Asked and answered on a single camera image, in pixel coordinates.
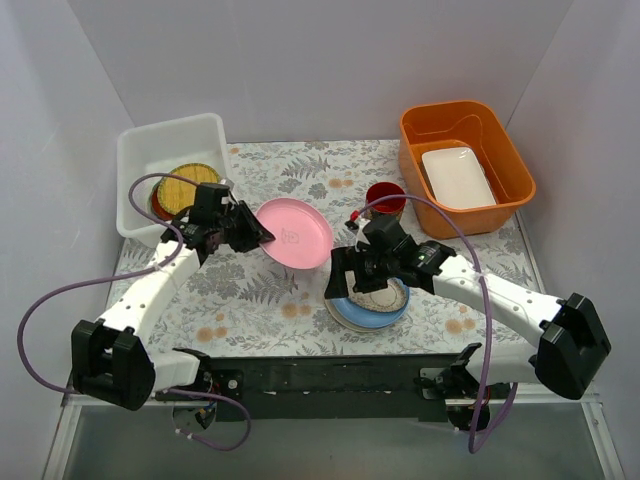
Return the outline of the pink round plate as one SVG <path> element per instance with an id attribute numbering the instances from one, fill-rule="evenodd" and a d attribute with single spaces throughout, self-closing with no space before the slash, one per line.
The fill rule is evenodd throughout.
<path id="1" fill-rule="evenodd" d="M 256 217 L 275 237 L 261 245 L 274 261 L 288 268 L 309 270 L 329 259 L 334 240 L 332 227 L 310 204 L 276 198 L 265 202 Z"/>

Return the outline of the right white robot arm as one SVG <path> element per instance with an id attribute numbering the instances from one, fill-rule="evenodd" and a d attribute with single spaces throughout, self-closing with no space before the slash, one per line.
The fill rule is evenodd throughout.
<path id="1" fill-rule="evenodd" d="M 594 304 L 583 295 L 561 299 L 479 273 L 442 243 L 416 242 L 393 217 L 349 226 L 357 233 L 356 243 L 332 250 L 326 299 L 376 292 L 399 280 L 487 313 L 525 340 L 504 351 L 473 343 L 449 367 L 423 381 L 426 389 L 471 398 L 492 384 L 539 383 L 579 400 L 611 351 Z"/>

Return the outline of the yellow woven round plate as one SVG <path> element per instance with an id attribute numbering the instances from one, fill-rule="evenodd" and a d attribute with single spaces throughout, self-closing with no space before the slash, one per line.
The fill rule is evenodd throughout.
<path id="1" fill-rule="evenodd" d="M 218 183 L 218 172 L 202 163 L 188 163 L 176 167 L 170 177 L 163 177 L 157 184 L 160 205 L 173 216 L 193 204 L 196 185 Z"/>

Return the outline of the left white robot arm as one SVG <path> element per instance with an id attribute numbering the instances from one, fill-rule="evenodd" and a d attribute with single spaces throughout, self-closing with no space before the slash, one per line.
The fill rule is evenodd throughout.
<path id="1" fill-rule="evenodd" d="M 97 320 L 82 320 L 73 329 L 73 387 L 128 410 L 173 387 L 190 399 L 205 398 L 213 386 L 203 367 L 207 356 L 189 349 L 151 352 L 154 326 L 219 246 L 246 253 L 273 239 L 248 205 L 234 198 L 229 184 L 198 185 L 193 203 L 161 235 L 147 273 Z"/>

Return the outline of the red gold rimmed plate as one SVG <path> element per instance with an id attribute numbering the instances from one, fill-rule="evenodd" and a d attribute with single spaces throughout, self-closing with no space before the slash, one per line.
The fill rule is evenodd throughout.
<path id="1" fill-rule="evenodd" d="M 163 220 L 163 221 L 170 221 L 173 218 L 173 215 L 169 212 L 167 212 L 159 203 L 158 200 L 158 195 L 157 195 L 157 188 L 154 187 L 150 197 L 149 197 L 149 204 L 150 204 L 150 209 L 151 212 L 159 219 Z"/>

